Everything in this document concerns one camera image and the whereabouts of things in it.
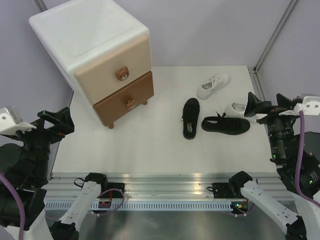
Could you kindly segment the black canvas shoe sideways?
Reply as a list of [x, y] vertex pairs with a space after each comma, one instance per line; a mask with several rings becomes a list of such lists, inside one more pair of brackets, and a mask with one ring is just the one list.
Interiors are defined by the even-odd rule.
[[207, 116], [201, 123], [201, 128], [206, 132], [221, 133], [225, 135], [241, 135], [251, 127], [248, 120], [243, 118], [226, 117], [226, 113], [217, 116]]

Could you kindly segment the beige drawer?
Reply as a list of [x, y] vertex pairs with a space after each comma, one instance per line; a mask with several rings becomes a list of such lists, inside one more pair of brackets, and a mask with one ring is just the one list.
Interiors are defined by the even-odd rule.
[[[128, 67], [129, 77], [116, 78], [116, 71]], [[96, 104], [152, 69], [150, 37], [143, 34], [78, 68], [74, 75], [91, 104]]]

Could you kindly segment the brown bear knob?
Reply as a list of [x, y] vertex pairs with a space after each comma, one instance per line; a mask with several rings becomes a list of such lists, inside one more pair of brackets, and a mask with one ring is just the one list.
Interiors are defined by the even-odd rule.
[[115, 76], [119, 81], [126, 80], [129, 77], [129, 75], [130, 75], [130, 71], [126, 66], [117, 70], [115, 73]]
[[134, 109], [137, 105], [137, 101], [134, 99], [130, 99], [127, 101], [126, 107], [128, 110]]

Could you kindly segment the black canvas shoe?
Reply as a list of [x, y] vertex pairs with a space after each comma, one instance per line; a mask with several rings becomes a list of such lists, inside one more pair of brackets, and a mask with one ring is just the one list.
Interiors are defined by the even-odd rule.
[[184, 104], [182, 110], [183, 131], [185, 139], [192, 140], [197, 133], [197, 124], [200, 114], [200, 104], [196, 98], [190, 98]]

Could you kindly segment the brown drawer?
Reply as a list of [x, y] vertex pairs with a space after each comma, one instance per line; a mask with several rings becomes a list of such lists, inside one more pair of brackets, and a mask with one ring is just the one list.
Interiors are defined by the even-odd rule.
[[136, 100], [137, 106], [148, 103], [148, 99], [154, 96], [153, 73], [151, 71], [137, 78], [110, 96], [93, 105], [101, 123], [112, 129], [114, 122], [129, 113], [128, 100]]

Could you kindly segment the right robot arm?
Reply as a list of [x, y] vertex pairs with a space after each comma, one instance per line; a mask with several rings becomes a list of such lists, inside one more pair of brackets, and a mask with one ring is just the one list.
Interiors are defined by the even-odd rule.
[[263, 114], [257, 120], [267, 126], [271, 162], [297, 207], [295, 214], [260, 189], [253, 178], [240, 171], [228, 180], [228, 192], [244, 197], [267, 214], [287, 240], [320, 238], [320, 163], [315, 153], [305, 151], [305, 117], [319, 116], [320, 98], [299, 95], [291, 100], [276, 95], [277, 105], [248, 93], [245, 117]]

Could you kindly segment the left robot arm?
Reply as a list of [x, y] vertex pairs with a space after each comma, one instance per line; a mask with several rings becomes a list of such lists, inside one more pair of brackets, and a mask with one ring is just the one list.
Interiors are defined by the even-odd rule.
[[48, 226], [44, 186], [50, 147], [73, 133], [75, 125], [68, 107], [37, 116], [27, 123], [12, 107], [0, 110], [0, 134], [14, 140], [0, 148], [0, 224], [16, 240], [77, 240], [93, 201], [108, 195], [108, 179], [103, 173], [89, 173], [71, 207]]

